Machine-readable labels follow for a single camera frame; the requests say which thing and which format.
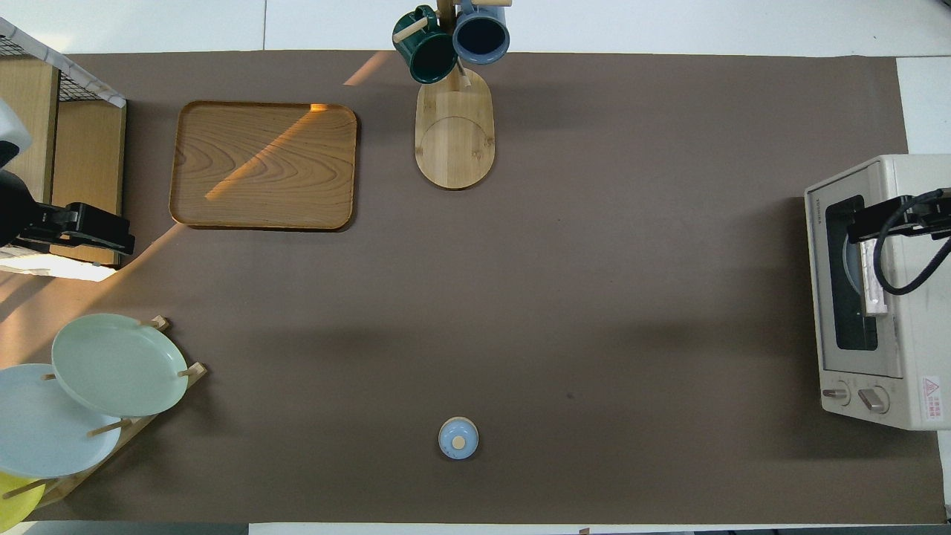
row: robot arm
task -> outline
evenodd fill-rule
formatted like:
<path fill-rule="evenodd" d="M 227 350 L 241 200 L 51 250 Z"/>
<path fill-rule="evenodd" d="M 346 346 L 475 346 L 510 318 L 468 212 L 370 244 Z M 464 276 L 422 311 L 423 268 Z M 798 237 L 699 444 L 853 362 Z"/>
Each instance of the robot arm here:
<path fill-rule="evenodd" d="M 14 156 L 29 148 L 33 140 L 20 118 L 0 99 L 0 168 L 4 168 Z"/>
<path fill-rule="evenodd" d="M 128 220 L 85 203 L 65 208 L 37 203 L 19 177 L 2 169 L 30 143 L 23 123 L 0 99 L 0 247 L 21 240 L 132 254 L 135 237 L 128 233 Z"/>

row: wooden peg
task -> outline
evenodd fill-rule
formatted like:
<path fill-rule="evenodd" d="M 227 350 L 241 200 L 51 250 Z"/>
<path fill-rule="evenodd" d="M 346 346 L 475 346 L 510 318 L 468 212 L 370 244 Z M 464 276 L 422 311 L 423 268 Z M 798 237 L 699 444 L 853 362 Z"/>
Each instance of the wooden peg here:
<path fill-rule="evenodd" d="M 453 0 L 437 0 L 439 13 L 439 27 L 443 31 L 452 35 L 456 29 L 456 8 L 453 7 Z"/>
<path fill-rule="evenodd" d="M 43 486 L 43 485 L 45 485 L 45 484 L 47 484 L 47 483 L 50 483 L 50 482 L 52 482 L 52 481 L 55 481 L 55 480 L 51 480 L 51 479 L 38 479 L 38 480 L 34 481 L 33 483 L 27 483 L 26 485 L 23 485 L 23 486 L 21 486 L 21 487 L 15 488 L 14 490 L 11 490 L 10 492 L 5 492 L 4 495 L 3 495 L 3 499 L 4 499 L 4 500 L 9 500 L 9 499 L 12 498 L 13 496 L 19 496 L 20 494 L 23 494 L 24 492 L 27 492 L 28 490 L 33 490 L 33 489 L 35 489 L 37 486 Z"/>
<path fill-rule="evenodd" d="M 155 316 L 151 320 L 148 320 L 147 322 L 139 321 L 139 325 L 143 327 L 152 327 L 155 330 L 162 332 L 168 328 L 168 320 L 164 316 L 159 315 Z"/>
<path fill-rule="evenodd" d="M 453 4 L 457 6 L 462 3 L 462 0 L 453 0 Z M 512 6 L 512 0 L 473 0 L 473 6 L 499 6 L 500 8 L 510 8 Z"/>
<path fill-rule="evenodd" d="M 109 424 L 108 426 L 102 426 L 102 427 L 99 427 L 98 429 L 92 429 L 90 432 L 86 433 L 86 436 L 88 436 L 89 438 L 92 438 L 96 435 L 101 435 L 105 432 L 111 431 L 112 429 L 118 429 L 119 427 L 130 426 L 131 424 L 132 424 L 131 420 L 129 420 L 128 418 L 123 418 L 122 420 Z"/>
<path fill-rule="evenodd" d="M 420 31 L 429 25 L 429 19 L 419 19 L 415 23 L 393 34 L 393 42 L 399 43 L 417 31 Z"/>
<path fill-rule="evenodd" d="M 459 60 L 456 60 L 456 69 L 459 72 L 459 81 L 462 82 L 462 87 L 470 87 L 473 83 L 469 80 L 469 77 L 466 76 L 466 69 L 462 68 L 462 62 Z"/>

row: toaster oven window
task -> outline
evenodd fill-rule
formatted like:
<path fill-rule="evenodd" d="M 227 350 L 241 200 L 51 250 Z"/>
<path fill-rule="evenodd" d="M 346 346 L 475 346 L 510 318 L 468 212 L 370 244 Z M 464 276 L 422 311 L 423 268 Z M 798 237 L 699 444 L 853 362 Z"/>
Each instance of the toaster oven window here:
<path fill-rule="evenodd" d="M 856 195 L 825 209 L 832 311 L 839 349 L 874 351 L 879 346 L 879 336 L 875 318 L 862 315 L 859 246 L 848 243 L 846 231 L 852 224 L 853 214 L 861 208 L 864 208 L 864 199 Z"/>

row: mug handle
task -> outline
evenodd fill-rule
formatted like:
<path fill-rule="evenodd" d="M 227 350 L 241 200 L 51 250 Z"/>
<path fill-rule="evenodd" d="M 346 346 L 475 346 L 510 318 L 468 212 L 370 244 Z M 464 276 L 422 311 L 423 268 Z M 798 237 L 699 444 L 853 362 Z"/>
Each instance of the mug handle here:
<path fill-rule="evenodd" d="M 427 31 L 439 30 L 439 17 L 436 16 L 436 12 L 433 11 L 433 8 L 430 8 L 429 6 L 419 6 L 416 10 L 416 16 L 419 17 L 417 20 L 421 20 L 422 17 L 426 17 L 426 20 L 429 21 L 429 24 L 426 27 Z"/>

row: wooden base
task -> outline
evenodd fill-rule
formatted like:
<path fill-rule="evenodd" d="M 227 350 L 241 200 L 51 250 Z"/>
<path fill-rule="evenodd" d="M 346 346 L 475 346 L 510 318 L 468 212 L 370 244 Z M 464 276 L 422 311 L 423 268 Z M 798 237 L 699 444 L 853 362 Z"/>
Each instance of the wooden base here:
<path fill-rule="evenodd" d="M 198 381 L 204 377 L 207 371 L 207 368 L 205 368 L 201 363 L 195 363 L 191 365 L 191 367 L 188 368 L 188 388 L 192 388 L 195 383 L 198 383 Z M 121 434 L 119 435 L 119 442 L 116 443 L 116 447 L 114 447 L 112 451 L 106 456 L 106 458 L 103 459 L 103 461 L 98 465 L 66 477 L 47 480 L 46 494 L 43 495 L 43 498 L 40 500 L 40 503 L 36 506 L 36 508 L 53 504 L 66 498 L 70 492 L 79 486 L 80 483 L 85 481 L 86 478 L 91 476 L 97 469 L 99 469 L 99 466 L 102 466 L 113 455 L 115 455 L 117 451 L 128 444 L 128 441 L 132 440 L 135 435 L 139 434 L 139 431 L 150 424 L 156 416 L 158 416 L 158 414 L 145 416 L 143 418 L 129 418 L 128 420 L 130 423 L 124 424 Z"/>
<path fill-rule="evenodd" d="M 495 161 L 492 94 L 481 76 L 468 69 L 465 74 L 469 87 L 461 87 L 453 72 L 424 85 L 417 97 L 417 165 L 430 182 L 446 189 L 474 185 Z"/>

